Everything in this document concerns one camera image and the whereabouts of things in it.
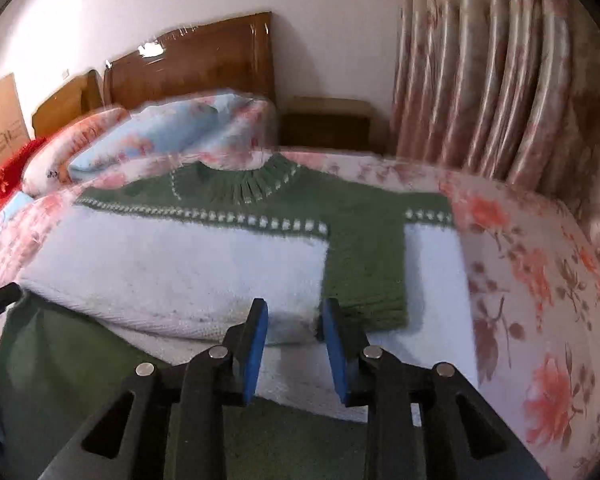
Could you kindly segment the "green and white knit sweater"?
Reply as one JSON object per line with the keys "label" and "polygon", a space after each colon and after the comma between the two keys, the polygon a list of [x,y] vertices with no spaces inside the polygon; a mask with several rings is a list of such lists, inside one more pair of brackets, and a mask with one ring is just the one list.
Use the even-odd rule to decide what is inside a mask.
{"label": "green and white knit sweater", "polygon": [[478,377],[466,266],[437,193],[387,191],[273,155],[87,188],[17,275],[0,342],[5,472],[34,479],[140,361],[190,360],[268,304],[257,395],[299,426],[344,408],[317,339],[326,298],[373,344]]}

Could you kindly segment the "red blanket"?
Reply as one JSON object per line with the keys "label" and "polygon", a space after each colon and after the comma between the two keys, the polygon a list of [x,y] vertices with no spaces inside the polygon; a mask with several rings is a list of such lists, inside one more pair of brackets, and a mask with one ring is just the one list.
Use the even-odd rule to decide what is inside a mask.
{"label": "red blanket", "polygon": [[15,151],[10,159],[0,166],[0,211],[21,188],[21,176],[27,162],[47,142],[46,139],[34,139]]}

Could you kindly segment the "floral pink bed quilt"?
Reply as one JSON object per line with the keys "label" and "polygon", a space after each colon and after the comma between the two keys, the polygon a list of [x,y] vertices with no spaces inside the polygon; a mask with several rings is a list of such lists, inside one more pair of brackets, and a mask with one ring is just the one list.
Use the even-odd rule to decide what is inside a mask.
{"label": "floral pink bed quilt", "polygon": [[[477,379],[452,364],[550,478],[588,478],[600,464],[600,260],[565,206],[521,188],[416,162],[343,154],[144,158],[22,208],[0,229],[0,287],[18,283],[35,249],[87,188],[121,188],[194,162],[254,169],[273,155],[354,183],[446,197],[466,266]],[[0,342],[20,304],[0,318]],[[365,416],[360,422],[325,417],[292,426],[288,408],[260,399],[253,427],[238,434],[257,477],[340,478],[353,466],[356,456],[347,443]]]}

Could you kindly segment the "orange floral pillow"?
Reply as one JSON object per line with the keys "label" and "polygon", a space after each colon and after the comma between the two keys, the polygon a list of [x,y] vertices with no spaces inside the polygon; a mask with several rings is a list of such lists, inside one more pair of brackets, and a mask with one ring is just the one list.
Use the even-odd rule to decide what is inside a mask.
{"label": "orange floral pillow", "polygon": [[67,167],[70,160],[129,117],[130,113],[123,107],[102,108],[50,136],[23,169],[23,192],[38,197],[69,185],[71,179]]}

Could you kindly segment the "light wooden headboard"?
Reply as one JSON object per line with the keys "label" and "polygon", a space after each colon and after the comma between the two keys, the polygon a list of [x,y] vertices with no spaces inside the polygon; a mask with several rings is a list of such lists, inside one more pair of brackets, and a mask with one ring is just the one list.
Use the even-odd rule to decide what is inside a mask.
{"label": "light wooden headboard", "polygon": [[32,115],[35,139],[52,136],[77,119],[104,106],[96,70],[76,76],[44,101]]}

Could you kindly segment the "folded light blue quilt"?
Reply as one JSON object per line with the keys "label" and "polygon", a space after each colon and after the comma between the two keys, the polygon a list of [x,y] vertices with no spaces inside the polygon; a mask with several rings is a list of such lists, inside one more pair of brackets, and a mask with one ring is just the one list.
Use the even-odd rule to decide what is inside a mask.
{"label": "folded light blue quilt", "polygon": [[74,182],[131,159],[188,152],[242,152],[272,145],[277,112],[262,96],[194,94],[144,106],[69,160]]}

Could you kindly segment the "dark wooden nightstand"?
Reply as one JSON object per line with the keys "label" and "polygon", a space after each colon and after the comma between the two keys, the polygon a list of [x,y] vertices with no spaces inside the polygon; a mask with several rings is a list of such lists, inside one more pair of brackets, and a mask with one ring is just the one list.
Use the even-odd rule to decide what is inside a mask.
{"label": "dark wooden nightstand", "polygon": [[364,100],[297,96],[279,119],[278,143],[291,148],[382,154],[386,136],[375,107]]}

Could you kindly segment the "dark wooden headboard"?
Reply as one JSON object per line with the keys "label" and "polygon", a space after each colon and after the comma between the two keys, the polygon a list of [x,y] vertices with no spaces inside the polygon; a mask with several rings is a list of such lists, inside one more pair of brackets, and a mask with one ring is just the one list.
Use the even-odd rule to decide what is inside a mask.
{"label": "dark wooden headboard", "polygon": [[172,29],[106,64],[102,98],[127,110],[230,89],[275,100],[272,14]]}

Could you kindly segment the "floral pink curtain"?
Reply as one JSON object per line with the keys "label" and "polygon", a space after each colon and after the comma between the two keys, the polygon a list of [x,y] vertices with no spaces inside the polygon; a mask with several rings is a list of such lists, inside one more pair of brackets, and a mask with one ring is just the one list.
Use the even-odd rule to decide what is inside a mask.
{"label": "floral pink curtain", "polygon": [[563,202],[600,257],[600,29],[581,0],[403,0],[392,154]]}

